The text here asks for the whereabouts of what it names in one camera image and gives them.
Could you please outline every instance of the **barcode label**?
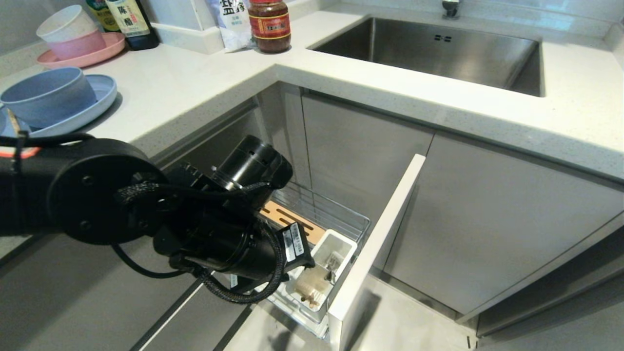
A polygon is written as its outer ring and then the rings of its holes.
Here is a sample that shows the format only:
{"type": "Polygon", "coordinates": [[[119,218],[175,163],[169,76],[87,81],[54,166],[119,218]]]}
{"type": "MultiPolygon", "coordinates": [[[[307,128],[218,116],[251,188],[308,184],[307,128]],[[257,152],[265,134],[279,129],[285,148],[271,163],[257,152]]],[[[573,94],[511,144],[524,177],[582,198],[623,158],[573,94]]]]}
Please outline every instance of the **barcode label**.
{"type": "Polygon", "coordinates": [[[290,235],[290,230],[286,230],[282,233],[284,235],[284,248],[286,249],[286,260],[292,262],[295,260],[295,248],[293,247],[293,237],[290,235]]]}
{"type": "Polygon", "coordinates": [[[293,244],[295,245],[295,254],[297,256],[303,255],[303,241],[301,240],[301,233],[299,233],[299,225],[293,223],[290,226],[290,231],[293,233],[293,244]]]}

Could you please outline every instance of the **sauce jar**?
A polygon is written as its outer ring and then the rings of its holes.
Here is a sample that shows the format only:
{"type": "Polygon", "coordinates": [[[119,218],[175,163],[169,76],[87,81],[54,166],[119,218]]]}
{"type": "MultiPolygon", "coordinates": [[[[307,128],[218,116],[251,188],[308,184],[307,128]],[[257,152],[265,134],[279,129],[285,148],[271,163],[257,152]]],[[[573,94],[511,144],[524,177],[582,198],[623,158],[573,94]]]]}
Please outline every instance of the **sauce jar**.
{"type": "Polygon", "coordinates": [[[290,47],[288,6],[277,0],[250,0],[251,33],[260,51],[270,54],[284,52],[290,47]]]}

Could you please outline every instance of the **white bowl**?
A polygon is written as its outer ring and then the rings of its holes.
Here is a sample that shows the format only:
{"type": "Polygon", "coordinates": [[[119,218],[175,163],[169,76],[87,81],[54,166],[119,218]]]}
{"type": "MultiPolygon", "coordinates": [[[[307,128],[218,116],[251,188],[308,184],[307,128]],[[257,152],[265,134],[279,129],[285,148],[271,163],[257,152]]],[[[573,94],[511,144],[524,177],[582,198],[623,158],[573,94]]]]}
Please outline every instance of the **white bowl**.
{"type": "Polygon", "coordinates": [[[95,22],[80,5],[65,7],[51,15],[37,28],[37,36],[46,42],[70,41],[97,30],[95,22]]]}

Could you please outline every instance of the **kitchen counter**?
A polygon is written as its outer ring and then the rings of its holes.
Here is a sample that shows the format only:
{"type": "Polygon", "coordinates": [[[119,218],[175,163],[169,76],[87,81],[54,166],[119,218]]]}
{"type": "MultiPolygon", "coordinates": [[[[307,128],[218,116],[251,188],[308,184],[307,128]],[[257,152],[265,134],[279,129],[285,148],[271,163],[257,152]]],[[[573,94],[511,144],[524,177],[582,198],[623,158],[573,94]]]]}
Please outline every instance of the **kitchen counter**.
{"type": "MultiPolygon", "coordinates": [[[[89,132],[153,157],[282,81],[624,181],[624,75],[602,39],[347,4],[293,21],[292,30],[291,50],[279,55],[207,56],[162,44],[86,69],[115,78],[120,94],[117,110],[89,132]],[[306,49],[368,15],[541,40],[545,97],[306,49]]],[[[0,91],[42,70],[0,79],[0,91]]]]}

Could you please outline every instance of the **bottle label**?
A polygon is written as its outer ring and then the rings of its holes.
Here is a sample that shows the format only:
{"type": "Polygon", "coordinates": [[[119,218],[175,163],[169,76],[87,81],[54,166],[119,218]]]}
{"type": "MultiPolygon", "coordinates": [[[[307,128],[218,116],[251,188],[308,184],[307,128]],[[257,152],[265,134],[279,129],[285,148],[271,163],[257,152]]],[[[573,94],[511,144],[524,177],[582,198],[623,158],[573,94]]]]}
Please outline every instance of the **bottle label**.
{"type": "Polygon", "coordinates": [[[281,39],[290,35],[288,12],[273,17],[249,16],[251,32],[258,39],[281,39]]]}
{"type": "Polygon", "coordinates": [[[105,31],[119,32],[119,26],[117,25],[113,14],[110,13],[110,9],[106,5],[105,0],[87,1],[87,5],[89,5],[91,13],[97,17],[105,31]]]}
{"type": "Polygon", "coordinates": [[[150,34],[147,21],[141,14],[136,0],[106,0],[106,4],[126,37],[150,34]]]}

